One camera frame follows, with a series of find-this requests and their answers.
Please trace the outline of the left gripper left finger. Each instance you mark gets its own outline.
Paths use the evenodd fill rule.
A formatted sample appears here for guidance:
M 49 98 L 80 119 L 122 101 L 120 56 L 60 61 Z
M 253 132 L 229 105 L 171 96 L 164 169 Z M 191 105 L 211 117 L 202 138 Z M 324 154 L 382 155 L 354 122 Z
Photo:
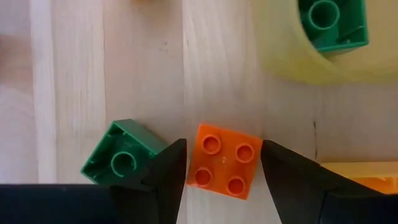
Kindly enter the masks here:
M 111 185 L 0 184 L 0 224 L 176 224 L 186 168 L 178 139 Z

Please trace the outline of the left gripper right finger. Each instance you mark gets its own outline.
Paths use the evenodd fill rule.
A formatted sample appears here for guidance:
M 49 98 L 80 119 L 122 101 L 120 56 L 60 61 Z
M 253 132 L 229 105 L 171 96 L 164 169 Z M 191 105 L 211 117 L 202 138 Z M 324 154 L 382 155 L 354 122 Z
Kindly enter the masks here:
M 398 224 L 398 194 L 370 189 L 271 140 L 262 143 L 261 162 L 282 224 Z

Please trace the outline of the green two-by-two brick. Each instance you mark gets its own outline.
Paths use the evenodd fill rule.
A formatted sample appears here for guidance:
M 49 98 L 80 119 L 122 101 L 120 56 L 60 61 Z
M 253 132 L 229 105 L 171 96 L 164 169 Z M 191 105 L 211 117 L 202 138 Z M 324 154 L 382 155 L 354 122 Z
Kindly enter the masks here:
M 113 121 L 81 168 L 101 185 L 116 184 L 149 163 L 167 143 L 133 119 Z

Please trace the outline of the orange-red two-by-two brick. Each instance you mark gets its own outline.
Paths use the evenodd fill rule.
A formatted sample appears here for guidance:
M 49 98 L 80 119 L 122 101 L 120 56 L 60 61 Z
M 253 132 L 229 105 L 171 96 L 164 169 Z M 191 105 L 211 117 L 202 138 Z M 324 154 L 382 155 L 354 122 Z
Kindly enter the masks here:
M 187 184 L 246 200 L 262 139 L 209 124 L 198 127 Z

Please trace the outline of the orange two-by-four brick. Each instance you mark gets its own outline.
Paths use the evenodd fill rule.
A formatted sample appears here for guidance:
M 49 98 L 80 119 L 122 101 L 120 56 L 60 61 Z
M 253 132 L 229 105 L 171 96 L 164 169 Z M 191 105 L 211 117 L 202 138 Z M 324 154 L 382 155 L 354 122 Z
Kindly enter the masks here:
M 321 166 L 378 192 L 398 194 L 398 161 L 327 162 Z

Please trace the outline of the green two-by-four brick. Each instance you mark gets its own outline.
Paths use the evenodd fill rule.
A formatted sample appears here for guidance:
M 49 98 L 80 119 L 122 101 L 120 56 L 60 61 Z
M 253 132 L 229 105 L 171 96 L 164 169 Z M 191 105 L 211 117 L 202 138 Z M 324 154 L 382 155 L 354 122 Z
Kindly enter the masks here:
M 298 0 L 302 27 L 321 53 L 368 45 L 364 0 Z

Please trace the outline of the yellow translucent plastic bin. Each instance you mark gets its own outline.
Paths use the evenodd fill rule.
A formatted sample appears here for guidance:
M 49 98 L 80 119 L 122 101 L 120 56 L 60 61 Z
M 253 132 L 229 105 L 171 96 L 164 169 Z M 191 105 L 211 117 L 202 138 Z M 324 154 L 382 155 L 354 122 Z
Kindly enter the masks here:
M 368 45 L 319 52 L 300 21 L 298 0 L 251 0 L 261 65 L 309 84 L 398 80 L 398 0 L 364 0 Z

